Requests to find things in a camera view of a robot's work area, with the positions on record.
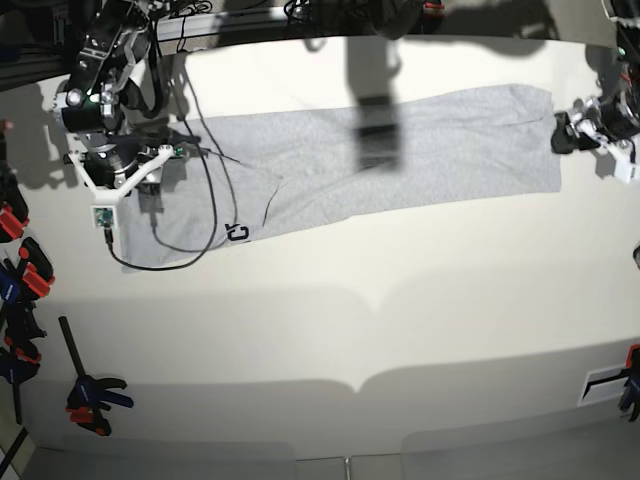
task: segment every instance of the red clamp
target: red clamp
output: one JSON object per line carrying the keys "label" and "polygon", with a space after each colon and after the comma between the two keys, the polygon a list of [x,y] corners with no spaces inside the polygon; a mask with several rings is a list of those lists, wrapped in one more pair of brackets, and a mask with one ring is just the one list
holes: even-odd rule
{"label": "red clamp", "polygon": [[92,430],[96,432],[98,435],[100,435],[101,437],[104,437],[107,435],[107,430],[109,430],[109,433],[111,433],[110,432],[111,429],[109,427],[108,422],[104,419],[96,421],[97,419],[95,418],[93,413],[91,413],[91,408],[79,407],[79,408],[66,408],[65,410],[71,414],[71,416],[69,417],[69,420],[71,420],[71,422],[77,423],[78,425],[86,428],[87,430]]}
{"label": "red clamp", "polygon": [[53,276],[53,267],[42,252],[40,245],[33,238],[27,237],[22,242],[18,253],[21,259],[18,271],[24,272],[22,280],[36,295],[36,298],[46,297],[51,291],[51,285],[56,277]]}
{"label": "red clamp", "polygon": [[51,285],[55,282],[56,277],[52,276],[49,281],[46,281],[40,275],[38,275],[38,270],[36,269],[33,263],[27,265],[27,269],[22,276],[22,280],[27,286],[34,292],[38,297],[46,297],[49,295],[51,291]]}
{"label": "red clamp", "polygon": [[2,210],[0,210],[0,227],[9,235],[11,240],[20,238],[27,225],[29,225],[29,219],[27,218],[24,222],[18,220],[18,217],[13,214],[11,205],[5,203],[2,206]]}

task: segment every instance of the black clamp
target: black clamp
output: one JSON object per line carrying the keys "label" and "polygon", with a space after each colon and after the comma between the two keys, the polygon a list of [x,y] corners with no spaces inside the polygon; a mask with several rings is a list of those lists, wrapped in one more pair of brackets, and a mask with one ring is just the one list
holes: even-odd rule
{"label": "black clamp", "polygon": [[47,295],[54,280],[51,263],[31,237],[20,246],[17,267],[9,259],[0,264],[0,328],[6,321],[4,342],[9,347],[1,349],[0,375],[12,385],[18,425],[22,424],[20,385],[36,376],[42,357],[32,340],[46,336],[33,316],[34,300]]}
{"label": "black clamp", "polygon": [[111,392],[111,389],[125,389],[127,383],[117,378],[102,378],[96,380],[87,375],[80,354],[76,347],[69,321],[67,317],[58,318],[62,334],[67,342],[67,348],[71,355],[71,360],[78,374],[76,383],[67,398],[66,411],[71,413],[70,420],[79,427],[97,433],[100,436],[111,435],[111,425],[104,418],[102,410],[110,411],[109,403],[120,405],[126,408],[133,408],[133,399],[119,393]]}

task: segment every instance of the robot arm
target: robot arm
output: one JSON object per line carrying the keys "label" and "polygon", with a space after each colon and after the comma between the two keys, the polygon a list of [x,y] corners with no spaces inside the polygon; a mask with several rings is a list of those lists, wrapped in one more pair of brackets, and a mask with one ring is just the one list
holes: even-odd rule
{"label": "robot arm", "polygon": [[616,161],[614,176],[625,183],[640,181],[636,151],[640,146],[640,0],[603,0],[616,23],[623,64],[620,88],[608,98],[590,98],[583,105],[556,114],[551,140],[554,152],[603,148]]}
{"label": "robot arm", "polygon": [[[162,164],[171,157],[167,155],[167,138],[136,132],[123,110],[137,110],[153,119],[166,105],[156,25],[160,10],[169,7],[168,2],[107,0],[86,33],[69,80],[56,95],[57,123],[76,134],[87,150],[83,154],[75,152],[68,159],[85,181],[91,181],[88,184],[93,185],[96,200],[96,192],[103,192],[96,187],[118,190],[126,186],[126,191],[118,194],[101,194],[117,202],[133,187],[159,185]],[[154,85],[153,107],[146,104],[130,79],[133,68],[147,53]]]}

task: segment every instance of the metal frame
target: metal frame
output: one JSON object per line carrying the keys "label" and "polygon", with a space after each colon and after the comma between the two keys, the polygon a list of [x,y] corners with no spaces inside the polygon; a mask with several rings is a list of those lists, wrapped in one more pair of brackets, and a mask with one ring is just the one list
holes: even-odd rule
{"label": "metal frame", "polygon": [[158,40],[177,40],[181,37],[216,35],[265,28],[281,28],[287,24],[282,7],[239,10],[194,15],[186,18],[170,18],[158,23]]}

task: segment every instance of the gray pants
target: gray pants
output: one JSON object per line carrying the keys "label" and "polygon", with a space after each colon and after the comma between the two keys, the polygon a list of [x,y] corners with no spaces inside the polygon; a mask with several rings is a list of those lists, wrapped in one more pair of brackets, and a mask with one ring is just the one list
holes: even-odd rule
{"label": "gray pants", "polygon": [[[560,189],[549,141],[551,95],[506,85],[399,105],[206,120],[215,247],[397,208]],[[216,152],[202,122],[201,145]],[[186,133],[183,125],[174,126]],[[122,205],[123,256],[158,266],[192,257],[213,228],[202,161],[167,163],[162,211],[134,193]]]}

